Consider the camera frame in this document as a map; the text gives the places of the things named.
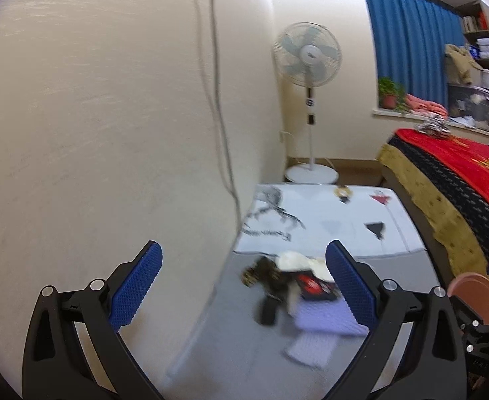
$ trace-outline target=lavender towel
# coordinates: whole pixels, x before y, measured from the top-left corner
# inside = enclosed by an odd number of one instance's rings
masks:
[[[304,301],[301,299],[295,325],[302,331],[329,332],[339,335],[367,335],[366,326],[358,324],[343,298],[336,301]]]
[[[303,332],[286,354],[301,364],[323,369],[340,339],[339,335],[326,332]]]

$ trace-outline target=fan blade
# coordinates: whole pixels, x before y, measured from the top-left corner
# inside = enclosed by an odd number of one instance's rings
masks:
[[[309,27],[304,34],[304,38],[302,39],[302,45],[312,45],[315,36],[317,36],[319,33],[320,30],[317,27]]]
[[[326,77],[326,66],[323,62],[312,66],[311,73],[313,76],[313,82],[320,82]]]
[[[291,38],[287,35],[281,38],[280,45],[287,51],[289,54],[293,54],[295,57],[299,56],[300,48],[293,44]]]
[[[296,64],[291,64],[284,66],[284,73],[291,75],[296,75],[297,73],[304,72],[305,66],[303,63],[298,62]]]
[[[320,49],[320,52],[323,53],[326,57],[333,58],[334,60],[339,60],[339,52],[337,52],[337,49],[327,45],[317,45],[317,48]]]

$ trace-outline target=blue curtain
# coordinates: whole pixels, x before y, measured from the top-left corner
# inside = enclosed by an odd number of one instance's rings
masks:
[[[436,0],[367,0],[379,77],[448,107],[445,45],[463,46],[460,17]]]

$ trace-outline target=window sill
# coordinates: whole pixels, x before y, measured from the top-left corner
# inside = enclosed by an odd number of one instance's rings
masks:
[[[422,121],[426,120],[426,117],[423,116],[418,116],[417,114],[410,114],[410,113],[402,113],[400,111],[393,111],[393,110],[385,110],[383,108],[374,108],[373,109],[373,115],[374,116],[384,116],[384,117],[395,117],[399,119],[406,119],[406,120],[413,120],[413,121]],[[478,128],[472,128],[470,126],[462,125],[461,123],[457,123],[454,121],[447,121],[448,125],[453,127],[453,128],[459,128],[459,129],[464,129],[468,130],[470,132],[475,132],[477,134],[485,135],[489,137],[489,131],[483,130],[483,129],[478,129]]]

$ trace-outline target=bed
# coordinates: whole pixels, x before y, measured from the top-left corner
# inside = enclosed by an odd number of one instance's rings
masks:
[[[489,276],[489,145],[399,129],[377,159],[430,254],[440,282]]]

